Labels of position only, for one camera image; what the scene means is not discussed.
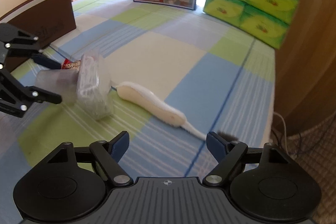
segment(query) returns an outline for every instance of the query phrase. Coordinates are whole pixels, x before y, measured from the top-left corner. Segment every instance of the plaid tablecloth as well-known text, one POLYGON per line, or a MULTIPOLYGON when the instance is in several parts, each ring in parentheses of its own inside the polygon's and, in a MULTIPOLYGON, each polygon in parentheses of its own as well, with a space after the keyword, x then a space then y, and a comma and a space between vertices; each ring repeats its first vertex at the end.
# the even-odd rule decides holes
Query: plaid tablecloth
MULTIPOLYGON (((204 134, 222 130, 255 147, 267 141, 273 112, 272 48, 202 8, 78 0, 73 10, 77 29, 56 40, 47 55, 75 61, 98 48, 113 82, 145 86, 204 134)), ((33 85, 40 69, 29 61, 13 75, 33 85)), ((64 141, 87 146, 127 130, 130 147, 120 165, 134 179, 202 179, 216 165, 203 141, 121 100, 114 91, 110 95, 115 114, 98 122, 77 105, 66 104, 34 104, 22 119, 0 116, 1 224, 21 220, 12 200, 14 185, 64 141)))

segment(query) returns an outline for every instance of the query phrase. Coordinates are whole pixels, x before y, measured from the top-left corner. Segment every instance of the metal screw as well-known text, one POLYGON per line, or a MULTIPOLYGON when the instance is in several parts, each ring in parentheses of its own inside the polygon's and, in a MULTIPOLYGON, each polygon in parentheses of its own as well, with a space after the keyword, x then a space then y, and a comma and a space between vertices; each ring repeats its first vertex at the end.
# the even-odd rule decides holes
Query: metal screw
POLYGON ((119 184, 126 184, 127 182, 130 181, 130 178, 129 178, 129 176, 119 175, 119 176, 114 177, 113 180, 114 180, 116 183, 119 183, 119 184))
POLYGON ((218 184, 222 181, 222 178, 218 175, 210 175, 205 178, 210 184, 218 184))

